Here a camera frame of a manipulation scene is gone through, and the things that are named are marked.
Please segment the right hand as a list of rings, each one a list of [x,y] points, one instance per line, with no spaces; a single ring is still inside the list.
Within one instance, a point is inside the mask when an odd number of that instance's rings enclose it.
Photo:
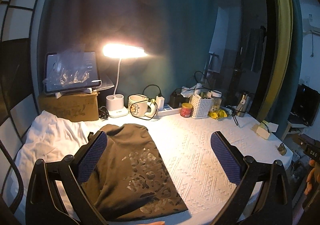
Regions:
[[[306,179],[306,189],[304,194],[307,195],[314,185],[315,182],[319,183],[319,164],[311,159],[309,161],[309,165],[312,167]]]

